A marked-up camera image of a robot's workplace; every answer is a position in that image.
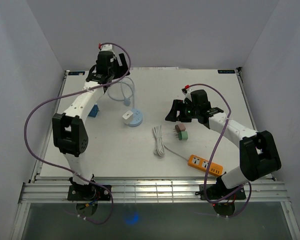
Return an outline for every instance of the coiled white cable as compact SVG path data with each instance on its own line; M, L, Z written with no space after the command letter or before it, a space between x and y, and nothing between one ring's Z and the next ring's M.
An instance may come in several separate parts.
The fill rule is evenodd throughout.
M153 129L153 135L155 137L155 149L154 149L154 154L159 155L160 157L163 157L165 155L165 145L164 142L162 141L162 130L161 130L161 125L160 126L155 126Z

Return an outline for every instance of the black label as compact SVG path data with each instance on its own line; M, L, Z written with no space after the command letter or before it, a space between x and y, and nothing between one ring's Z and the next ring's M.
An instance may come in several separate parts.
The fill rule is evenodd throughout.
M70 71L68 76L77 76L77 75L85 75L84 71Z
M235 74L235 70L218 70L218 74Z

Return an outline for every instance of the metal frame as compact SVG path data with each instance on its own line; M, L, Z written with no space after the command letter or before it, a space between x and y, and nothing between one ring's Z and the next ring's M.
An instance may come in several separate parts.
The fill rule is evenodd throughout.
M64 85L68 76L66 71L63 78L63 83L59 91L59 96L62 94ZM247 96L244 90L243 82L240 74L236 71L238 82L243 94L243 98L249 112L249 116L256 129L256 124L253 119ZM43 157L51 135L49 126L45 142L40 153ZM24 184L19 199L19 206L14 222L11 239L19 240L22 238L23 231L27 222L27 217L31 203L73 203L67 201L67 195L70 183L66 178L48 179L41 178L42 164L36 161L34 171L30 183ZM199 185L203 184L202 179L95 179L96 182L104 185L112 185L112 195L115 203L203 203L209 204L207 201L200 200L195 192L199 190ZM208 184L215 183L215 178L208 179ZM286 222L288 224L292 239L300 240L300 231L293 214L290 198L286 190L285 184L282 181L276 181L271 174L260 178L251 183L252 194L251 202L281 202L282 210ZM244 187L246 192L249 191L249 186Z

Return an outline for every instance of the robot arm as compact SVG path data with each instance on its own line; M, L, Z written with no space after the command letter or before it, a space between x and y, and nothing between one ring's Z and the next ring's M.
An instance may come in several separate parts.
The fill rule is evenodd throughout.
M52 118L53 143L65 156L70 168L85 179L91 180L94 176L85 158L88 147L88 134L85 128L86 119L107 90L107 86L89 90L99 85L108 84L113 79L122 77L128 70L123 53L119 54L121 65L113 51L111 44L99 46L97 61L89 70L83 90L74 102L62 114L56 113ZM75 191L82 196L89 196L95 192L94 186L81 180L76 174L70 178Z
M227 115L220 108L211 107L206 91L184 88L182 92L184 100L173 101L165 120L189 123L192 119L198 119L207 128L221 133ZM224 196L241 184L257 180L281 168L276 144L270 132L257 132L229 119L223 136L239 148L240 165L217 178L217 186L213 189L218 189L218 195Z

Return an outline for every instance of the green plug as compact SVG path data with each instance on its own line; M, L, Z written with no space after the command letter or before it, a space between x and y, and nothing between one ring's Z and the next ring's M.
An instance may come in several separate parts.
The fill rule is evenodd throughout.
M181 141L188 140L188 132L187 131L180 131L180 132L178 132L178 138Z

